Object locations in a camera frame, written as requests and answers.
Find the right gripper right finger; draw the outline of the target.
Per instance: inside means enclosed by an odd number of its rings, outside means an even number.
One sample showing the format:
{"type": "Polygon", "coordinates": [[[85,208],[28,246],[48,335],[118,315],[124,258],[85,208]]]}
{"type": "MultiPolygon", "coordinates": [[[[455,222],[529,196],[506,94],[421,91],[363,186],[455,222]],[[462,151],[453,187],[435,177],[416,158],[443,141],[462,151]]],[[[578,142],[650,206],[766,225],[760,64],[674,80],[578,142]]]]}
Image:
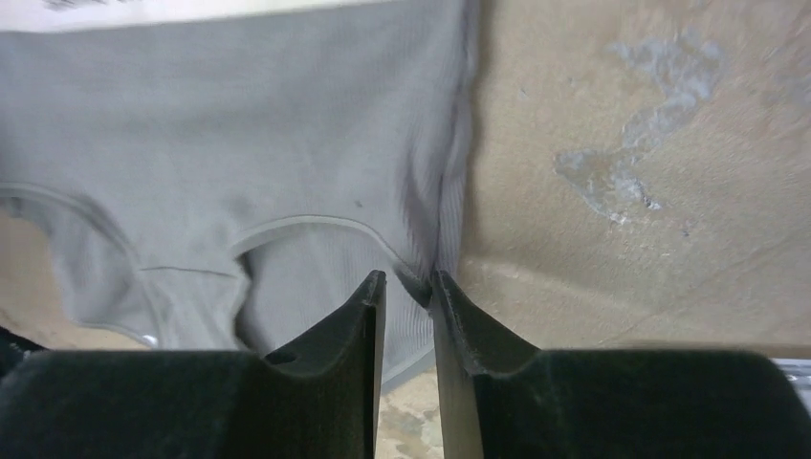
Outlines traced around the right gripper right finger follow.
{"type": "Polygon", "coordinates": [[[444,272],[430,315],[448,458],[806,458],[810,416],[766,357],[540,349],[444,272]]]}

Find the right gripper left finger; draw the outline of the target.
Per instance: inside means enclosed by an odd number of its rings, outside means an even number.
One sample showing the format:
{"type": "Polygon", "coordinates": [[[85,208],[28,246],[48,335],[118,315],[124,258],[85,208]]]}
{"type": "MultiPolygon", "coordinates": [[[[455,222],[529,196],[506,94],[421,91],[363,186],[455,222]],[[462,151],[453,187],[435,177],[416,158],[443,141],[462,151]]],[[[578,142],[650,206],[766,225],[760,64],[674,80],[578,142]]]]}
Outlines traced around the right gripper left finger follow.
{"type": "Polygon", "coordinates": [[[386,277],[265,357],[41,351],[1,381],[5,458],[370,458],[386,277]]]}

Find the grey underwear with beige band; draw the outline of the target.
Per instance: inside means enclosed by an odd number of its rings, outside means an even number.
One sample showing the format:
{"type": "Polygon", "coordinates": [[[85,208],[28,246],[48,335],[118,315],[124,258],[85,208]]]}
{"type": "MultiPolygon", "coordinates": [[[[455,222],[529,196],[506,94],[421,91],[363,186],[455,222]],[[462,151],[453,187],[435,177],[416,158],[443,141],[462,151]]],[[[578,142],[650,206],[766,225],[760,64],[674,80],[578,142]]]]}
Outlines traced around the grey underwear with beige band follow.
{"type": "Polygon", "coordinates": [[[267,354],[388,276],[382,383],[459,259],[474,1],[5,1],[1,206],[67,316],[267,354]]]}

